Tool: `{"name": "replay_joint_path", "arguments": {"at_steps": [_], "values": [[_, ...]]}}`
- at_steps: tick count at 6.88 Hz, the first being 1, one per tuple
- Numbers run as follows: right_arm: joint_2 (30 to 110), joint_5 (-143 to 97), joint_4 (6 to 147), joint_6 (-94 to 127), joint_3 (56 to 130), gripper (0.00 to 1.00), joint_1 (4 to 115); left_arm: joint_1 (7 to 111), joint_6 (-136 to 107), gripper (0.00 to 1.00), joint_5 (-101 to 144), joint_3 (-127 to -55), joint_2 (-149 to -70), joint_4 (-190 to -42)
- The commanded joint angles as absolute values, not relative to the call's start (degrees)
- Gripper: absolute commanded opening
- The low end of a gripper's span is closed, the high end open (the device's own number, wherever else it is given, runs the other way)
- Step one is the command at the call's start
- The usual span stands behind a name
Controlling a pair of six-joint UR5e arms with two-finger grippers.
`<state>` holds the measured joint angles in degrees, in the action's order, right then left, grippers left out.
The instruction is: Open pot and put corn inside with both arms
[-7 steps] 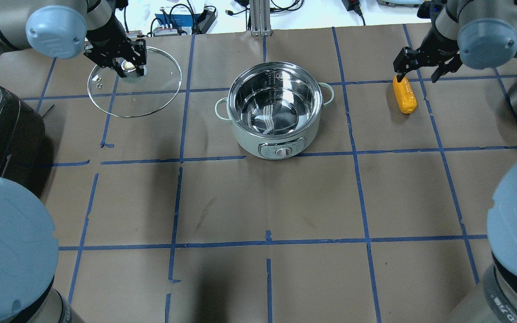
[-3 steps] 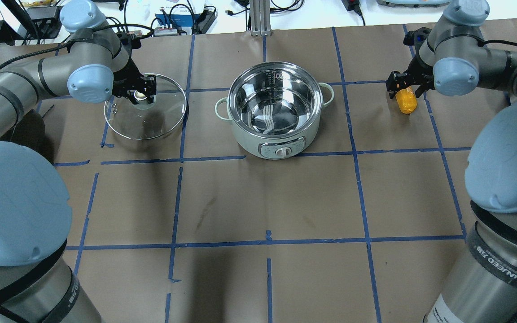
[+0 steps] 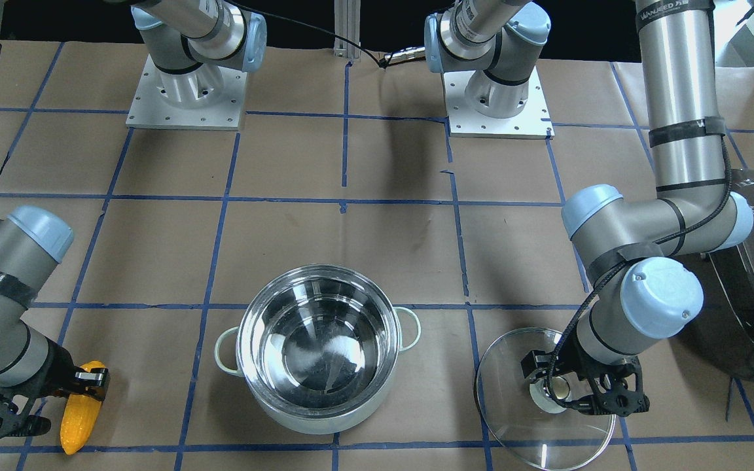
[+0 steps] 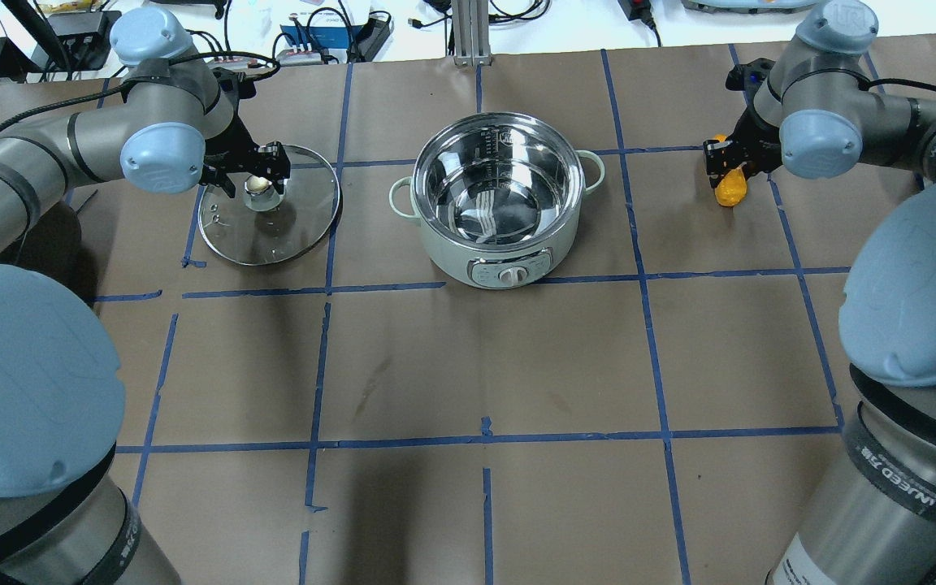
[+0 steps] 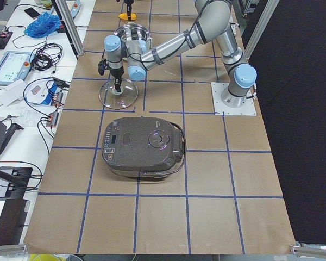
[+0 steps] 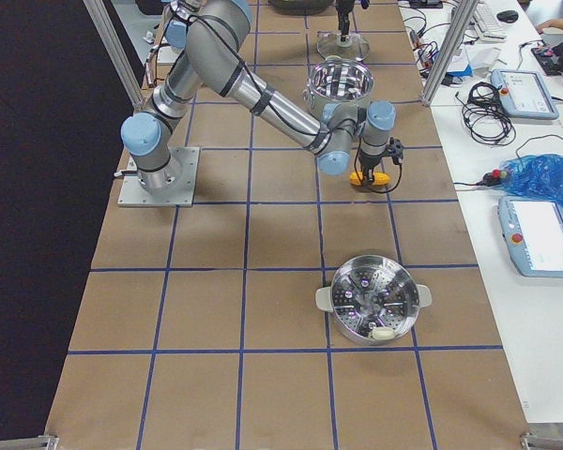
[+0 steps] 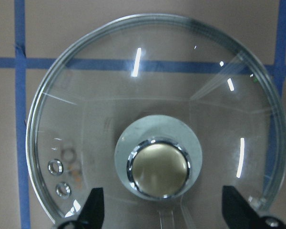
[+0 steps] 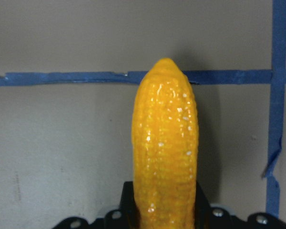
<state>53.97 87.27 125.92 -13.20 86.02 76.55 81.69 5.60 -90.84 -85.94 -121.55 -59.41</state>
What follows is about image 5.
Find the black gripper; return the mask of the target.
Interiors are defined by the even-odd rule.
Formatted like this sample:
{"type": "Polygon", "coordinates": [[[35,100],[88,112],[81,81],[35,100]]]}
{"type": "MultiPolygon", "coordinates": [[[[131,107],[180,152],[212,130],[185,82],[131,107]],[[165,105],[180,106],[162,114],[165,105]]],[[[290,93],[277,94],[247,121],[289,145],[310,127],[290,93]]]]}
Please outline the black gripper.
{"type": "Polygon", "coordinates": [[[127,17],[131,20],[131,5],[134,3],[134,0],[124,0],[124,2],[127,5],[127,17]]]}
{"type": "Polygon", "coordinates": [[[110,68],[110,74],[115,78],[114,79],[114,87],[116,92],[121,93],[122,89],[121,89],[121,84],[122,84],[122,76],[123,76],[123,68],[120,67],[118,69],[113,69],[110,68]]]}

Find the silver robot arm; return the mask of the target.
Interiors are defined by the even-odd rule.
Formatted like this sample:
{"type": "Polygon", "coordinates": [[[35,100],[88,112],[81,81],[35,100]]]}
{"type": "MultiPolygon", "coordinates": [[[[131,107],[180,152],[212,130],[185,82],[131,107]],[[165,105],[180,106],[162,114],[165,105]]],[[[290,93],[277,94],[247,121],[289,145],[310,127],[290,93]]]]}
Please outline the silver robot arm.
{"type": "Polygon", "coordinates": [[[116,34],[104,39],[103,56],[98,63],[98,73],[106,70],[114,78],[114,87],[120,91],[124,74],[123,59],[128,62],[129,78],[144,80],[147,71],[190,50],[215,40],[221,50],[221,60],[229,75],[230,83],[222,91],[222,102],[231,108],[243,106],[247,93],[254,86],[257,72],[247,64],[243,50],[237,45],[230,25],[230,1],[195,1],[197,17],[193,25],[176,37],[156,46],[148,47],[142,37],[127,39],[116,34]]]}

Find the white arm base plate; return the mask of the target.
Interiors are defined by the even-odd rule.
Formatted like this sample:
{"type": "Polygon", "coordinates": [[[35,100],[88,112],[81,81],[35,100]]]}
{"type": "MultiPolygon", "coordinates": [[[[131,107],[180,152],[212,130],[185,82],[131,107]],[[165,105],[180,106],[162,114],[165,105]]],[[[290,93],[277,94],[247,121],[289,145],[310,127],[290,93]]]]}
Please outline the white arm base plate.
{"type": "Polygon", "coordinates": [[[211,82],[214,114],[219,116],[257,116],[251,89],[244,97],[229,93],[229,83],[211,82]]]}

